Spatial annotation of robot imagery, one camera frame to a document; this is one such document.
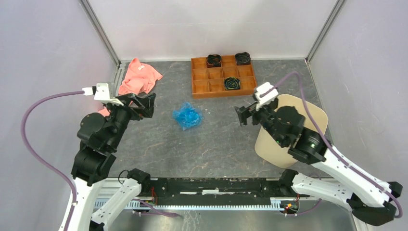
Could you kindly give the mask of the blue plastic trash bag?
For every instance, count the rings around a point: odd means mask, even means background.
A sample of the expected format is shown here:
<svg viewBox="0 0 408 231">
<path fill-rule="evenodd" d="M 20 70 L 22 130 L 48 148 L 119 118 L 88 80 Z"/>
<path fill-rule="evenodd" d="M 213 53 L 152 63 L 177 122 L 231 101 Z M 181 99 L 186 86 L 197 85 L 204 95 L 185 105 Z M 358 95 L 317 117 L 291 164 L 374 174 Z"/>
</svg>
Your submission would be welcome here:
<svg viewBox="0 0 408 231">
<path fill-rule="evenodd" d="M 182 130 L 188 130 L 201 125 L 203 116 L 200 110 L 193 107 L 189 102 L 181 104 L 179 109 L 172 112 L 173 119 L 180 125 Z"/>
</svg>

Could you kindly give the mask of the beige plastic trash bin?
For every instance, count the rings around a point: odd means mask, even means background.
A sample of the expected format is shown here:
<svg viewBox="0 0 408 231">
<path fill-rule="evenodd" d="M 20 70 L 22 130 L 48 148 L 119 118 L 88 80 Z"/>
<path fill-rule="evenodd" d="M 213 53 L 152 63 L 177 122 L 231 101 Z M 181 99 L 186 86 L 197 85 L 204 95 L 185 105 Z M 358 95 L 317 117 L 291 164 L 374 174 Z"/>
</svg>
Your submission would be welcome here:
<svg viewBox="0 0 408 231">
<path fill-rule="evenodd" d="M 289 94 L 281 94 L 277 97 L 278 99 L 278 107 L 281 108 L 283 106 L 293 106 L 297 110 L 297 112 L 305 117 L 304 127 L 317 131 L 311 119 L 309 118 L 308 114 L 303 105 L 303 101 L 301 98 L 289 95 Z M 320 128 L 320 130 L 325 133 L 327 126 L 328 126 L 328 116 L 327 114 L 318 106 L 315 106 L 312 103 L 306 102 L 307 108 L 312 115 L 313 119 L 315 120 L 316 124 Z M 288 154 L 289 148 L 281 148 L 279 145 L 274 141 L 274 139 L 269 135 L 269 133 L 264 129 L 260 128 L 257 140 L 255 142 L 255 153 L 266 160 L 267 162 L 280 167 L 280 168 L 289 168 L 296 162 L 290 154 Z"/>
</svg>

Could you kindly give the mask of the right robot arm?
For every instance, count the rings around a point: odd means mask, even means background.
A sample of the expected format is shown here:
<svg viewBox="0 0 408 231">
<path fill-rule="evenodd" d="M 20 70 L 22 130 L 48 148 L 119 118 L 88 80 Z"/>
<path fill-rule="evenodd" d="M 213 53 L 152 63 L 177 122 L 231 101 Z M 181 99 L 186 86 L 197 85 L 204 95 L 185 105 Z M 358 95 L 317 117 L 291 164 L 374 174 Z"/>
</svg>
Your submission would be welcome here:
<svg viewBox="0 0 408 231">
<path fill-rule="evenodd" d="M 307 102 L 301 107 L 282 106 L 275 99 L 266 104 L 236 107 L 235 111 L 241 126 L 245 126 L 249 118 L 253 125 L 261 126 L 255 151 L 284 169 L 278 183 L 281 195 L 306 194 L 329 201 L 372 226 L 402 217 L 398 198 L 403 186 L 372 176 L 341 154 L 322 133 Z M 292 170 L 290 159 L 329 174 L 337 184 L 321 182 Z"/>
</svg>

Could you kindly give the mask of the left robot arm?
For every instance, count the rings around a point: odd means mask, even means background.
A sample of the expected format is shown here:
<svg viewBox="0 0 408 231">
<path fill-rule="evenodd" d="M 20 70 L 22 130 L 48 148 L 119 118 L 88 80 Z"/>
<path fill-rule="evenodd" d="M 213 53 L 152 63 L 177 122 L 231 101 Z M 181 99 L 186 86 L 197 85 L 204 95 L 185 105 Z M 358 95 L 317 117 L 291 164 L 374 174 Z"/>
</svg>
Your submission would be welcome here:
<svg viewBox="0 0 408 231">
<path fill-rule="evenodd" d="M 82 119 L 77 133 L 80 148 L 71 171 L 76 191 L 71 196 L 73 202 L 67 207 L 60 230 L 107 231 L 134 197 L 146 196 L 151 191 L 150 175 L 134 169 L 113 196 L 100 209 L 94 210 L 129 122 L 151 118 L 155 98 L 155 93 L 144 97 L 130 93 L 102 99 L 109 115 L 91 113 Z"/>
</svg>

